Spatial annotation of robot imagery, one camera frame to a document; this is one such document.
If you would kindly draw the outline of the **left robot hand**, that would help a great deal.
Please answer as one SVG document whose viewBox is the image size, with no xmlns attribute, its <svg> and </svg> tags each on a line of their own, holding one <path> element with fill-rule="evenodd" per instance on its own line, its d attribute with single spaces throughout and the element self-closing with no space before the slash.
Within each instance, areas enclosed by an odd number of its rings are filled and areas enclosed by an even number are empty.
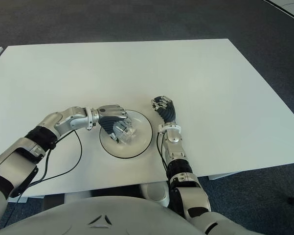
<svg viewBox="0 0 294 235">
<path fill-rule="evenodd" d="M 123 121 L 128 118 L 127 112 L 119 105 L 105 105 L 97 108 L 98 123 L 105 132 L 115 142 L 119 142 L 117 135 L 113 130 L 113 126 L 118 121 Z"/>
</svg>

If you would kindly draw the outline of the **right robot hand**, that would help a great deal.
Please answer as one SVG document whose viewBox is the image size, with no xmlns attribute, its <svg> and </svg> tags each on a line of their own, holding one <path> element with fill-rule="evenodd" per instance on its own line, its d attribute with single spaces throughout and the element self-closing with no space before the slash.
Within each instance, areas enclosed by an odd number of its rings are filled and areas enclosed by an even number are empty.
<svg viewBox="0 0 294 235">
<path fill-rule="evenodd" d="M 164 95 L 157 96 L 151 100 L 151 105 L 153 109 L 163 119 L 164 123 L 176 122 L 175 107 L 173 101 L 170 98 Z"/>
</svg>

